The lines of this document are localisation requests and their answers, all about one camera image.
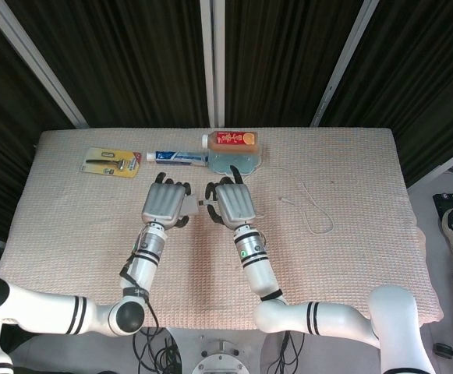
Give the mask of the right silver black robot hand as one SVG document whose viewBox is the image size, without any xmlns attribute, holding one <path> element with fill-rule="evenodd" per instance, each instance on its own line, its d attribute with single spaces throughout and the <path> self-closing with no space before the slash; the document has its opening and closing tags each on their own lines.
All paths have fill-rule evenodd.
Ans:
<svg viewBox="0 0 453 374">
<path fill-rule="evenodd" d="M 238 168 L 230 166 L 233 179 L 223 177 L 219 182 L 209 182 L 205 188 L 205 199 L 212 198 L 218 205 L 218 212 L 211 203 L 207 204 L 207 212 L 216 224 L 222 224 L 231 230 L 252 224 L 256 212 L 250 191 L 243 183 Z"/>
</svg>

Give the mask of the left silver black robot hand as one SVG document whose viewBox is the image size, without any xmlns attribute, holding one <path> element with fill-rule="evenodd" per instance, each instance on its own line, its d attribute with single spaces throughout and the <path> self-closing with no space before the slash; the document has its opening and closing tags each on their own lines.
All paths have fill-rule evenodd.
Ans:
<svg viewBox="0 0 453 374">
<path fill-rule="evenodd" d="M 143 205 L 141 217 L 144 224 L 155 223 L 164 230 L 184 228 L 189 216 L 181 212 L 184 199 L 191 195 L 188 182 L 174 182 L 161 171 L 151 184 Z"/>
</svg>

